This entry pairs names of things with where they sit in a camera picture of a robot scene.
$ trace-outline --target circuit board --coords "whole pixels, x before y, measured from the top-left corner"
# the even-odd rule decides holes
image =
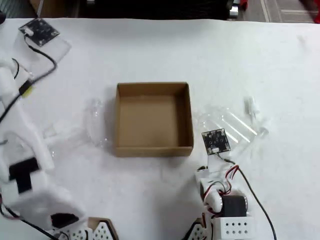
[[[224,128],[201,133],[208,155],[230,151],[229,141]]]
[[[42,47],[60,34],[60,32],[58,32],[42,18],[33,19],[32,21],[21,26],[19,30],[23,34],[33,32],[33,35],[28,34],[28,38],[39,47]]]

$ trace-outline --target transparent plastic packaging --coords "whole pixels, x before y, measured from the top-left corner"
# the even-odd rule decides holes
[[[258,139],[268,134],[269,131],[263,123],[264,121],[252,123],[242,119],[237,113],[226,107],[207,106],[205,113],[198,114],[196,129],[199,133],[224,129],[231,151],[223,152],[220,156],[239,162],[244,151],[252,148]],[[221,161],[217,155],[208,156],[210,172],[224,171],[229,165]]]
[[[74,114],[69,120],[52,123],[43,131],[43,137],[52,158],[57,159],[83,145],[108,149],[112,146],[112,129],[105,105],[99,99],[92,99],[83,112]]]
[[[71,45],[62,36],[57,36],[42,47],[37,46],[29,38],[26,38],[29,45],[42,52],[48,54],[57,63],[63,59],[65,55],[70,51]],[[15,58],[22,68],[29,72],[30,77],[36,77],[50,68],[52,63],[45,57],[29,49],[24,40],[24,35],[19,32],[14,42],[12,57]]]

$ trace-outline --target brown cardboard box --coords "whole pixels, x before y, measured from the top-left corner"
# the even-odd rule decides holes
[[[194,136],[186,82],[119,83],[115,104],[118,157],[191,154]]]

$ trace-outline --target white table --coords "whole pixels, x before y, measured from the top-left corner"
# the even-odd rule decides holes
[[[243,98],[255,96],[273,119],[272,129],[242,168],[278,239],[320,238],[319,25],[48,21],[72,49],[24,102],[40,129],[71,118],[92,98],[112,103],[118,82],[186,81],[193,112],[213,104],[242,113]],[[7,19],[0,27],[0,45],[10,49],[25,22]],[[200,216],[193,174],[206,160],[198,137],[188,158],[116,158],[86,145],[56,160],[52,175],[82,201],[88,215],[112,219],[121,240],[179,240]],[[268,222],[258,205],[255,208],[257,239],[271,240]],[[43,238],[22,223],[2,218],[0,236]]]

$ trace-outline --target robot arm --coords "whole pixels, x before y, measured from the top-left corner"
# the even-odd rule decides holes
[[[242,189],[231,179],[217,178],[204,167],[196,171],[195,178],[205,207],[202,222],[206,239],[252,239],[254,218]],[[190,235],[187,239],[192,238],[197,239],[197,236]]]
[[[0,53],[0,101],[4,108],[20,95],[15,64]],[[54,168],[50,151],[17,100],[0,122],[0,188],[3,204],[44,230],[85,221],[85,212],[47,171]]]

